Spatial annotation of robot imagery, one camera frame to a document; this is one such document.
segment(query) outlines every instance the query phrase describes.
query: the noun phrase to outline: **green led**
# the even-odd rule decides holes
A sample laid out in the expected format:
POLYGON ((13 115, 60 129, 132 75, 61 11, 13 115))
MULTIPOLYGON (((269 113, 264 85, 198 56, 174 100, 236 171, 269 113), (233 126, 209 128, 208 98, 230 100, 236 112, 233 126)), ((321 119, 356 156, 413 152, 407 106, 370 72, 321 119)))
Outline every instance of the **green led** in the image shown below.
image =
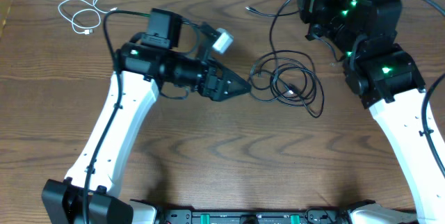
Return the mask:
POLYGON ((356 0, 352 0, 352 1, 350 2, 350 5, 353 6, 353 7, 355 7, 355 6, 357 5, 357 1, 356 1, 356 0))
POLYGON ((383 71, 384 74, 387 74, 387 73, 389 73, 390 71, 392 71, 392 68, 389 68, 389 67, 383 67, 383 68, 382 68, 382 71, 383 71))

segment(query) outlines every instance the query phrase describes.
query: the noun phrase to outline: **coiled white cable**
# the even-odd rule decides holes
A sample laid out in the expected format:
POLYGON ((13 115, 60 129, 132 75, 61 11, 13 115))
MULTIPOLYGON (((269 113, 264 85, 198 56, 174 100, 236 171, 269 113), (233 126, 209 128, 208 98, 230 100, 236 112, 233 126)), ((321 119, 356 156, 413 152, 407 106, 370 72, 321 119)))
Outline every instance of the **coiled white cable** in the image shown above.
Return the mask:
POLYGON ((96 7, 96 3, 97 3, 97 1, 99 1, 99 0, 92 0, 92 3, 89 3, 89 2, 87 2, 87 1, 85 1, 85 0, 65 0, 65 1, 62 1, 62 2, 58 5, 58 12, 59 12, 60 15, 62 15, 62 17, 64 17, 67 21, 71 22, 72 30, 73 30, 74 32, 76 32, 76 33, 78 33, 78 34, 85 34, 85 35, 88 35, 88 34, 90 34, 90 33, 93 32, 93 29, 95 29, 95 28, 97 28, 98 26, 100 26, 100 24, 101 24, 101 22, 102 22, 102 21, 101 21, 101 18, 100 18, 100 14, 99 14, 99 12, 101 12, 101 13, 107 13, 107 12, 108 12, 108 11, 103 11, 103 10, 98 9, 98 7, 96 7), (92 6, 94 9, 93 9, 93 8, 82 9, 82 10, 76 12, 75 14, 73 14, 72 18, 70 19, 70 18, 66 17, 66 16, 62 13, 62 11, 60 10, 60 7, 61 7, 64 3, 67 3, 68 1, 82 1, 82 2, 84 2, 84 3, 86 3, 86 4, 88 4, 89 6, 92 6), (78 25, 76 22, 74 22, 74 18, 75 18, 78 14, 83 13, 83 12, 85 12, 85 11, 93 11, 93 12, 95 12, 95 13, 97 14, 97 18, 98 18, 98 20, 99 20, 99 22, 97 23, 97 25, 94 25, 94 26, 80 26, 80 25, 78 25), (84 29, 84 30, 83 30, 83 31, 78 31, 78 30, 76 30, 76 27, 77 27, 77 28, 80 28, 80 29, 84 29))

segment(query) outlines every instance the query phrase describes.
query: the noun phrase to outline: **wooden table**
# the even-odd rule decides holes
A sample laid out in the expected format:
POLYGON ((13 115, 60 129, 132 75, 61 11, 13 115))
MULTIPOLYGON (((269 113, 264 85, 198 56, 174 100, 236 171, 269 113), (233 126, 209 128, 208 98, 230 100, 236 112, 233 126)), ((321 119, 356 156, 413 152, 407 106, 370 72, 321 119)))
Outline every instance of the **wooden table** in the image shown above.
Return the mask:
MULTIPOLYGON (((57 11, 63 0, 14 0, 0 42, 0 222, 46 223, 40 199, 47 179, 63 180, 86 144, 106 97, 112 72, 102 29, 77 35, 57 11)), ((247 78, 251 64, 268 53, 270 18, 285 0, 100 0, 148 13, 172 10, 194 22, 223 27, 235 37, 227 67, 247 78)), ((397 42, 415 59, 429 86, 445 70, 444 18, 418 0, 402 0, 397 42)), ((438 1, 445 6, 444 0, 438 1)), ((65 7, 73 13, 83 5, 65 7)), ((296 4, 286 9, 292 11, 296 4)), ((95 24, 93 14, 79 16, 95 24)), ((115 16, 115 47, 145 19, 115 16)), ((325 89, 325 111, 313 119, 304 109, 254 101, 249 95, 211 102, 198 94, 186 101, 160 98, 145 119, 129 158, 120 196, 196 209, 300 209, 377 200, 413 209, 407 182, 391 146, 370 113, 333 64, 322 42, 307 42, 307 25, 278 19, 277 49, 306 52, 325 89)), ((193 32, 184 27, 180 49, 193 32)), ((443 86, 432 107, 445 131, 443 86)))

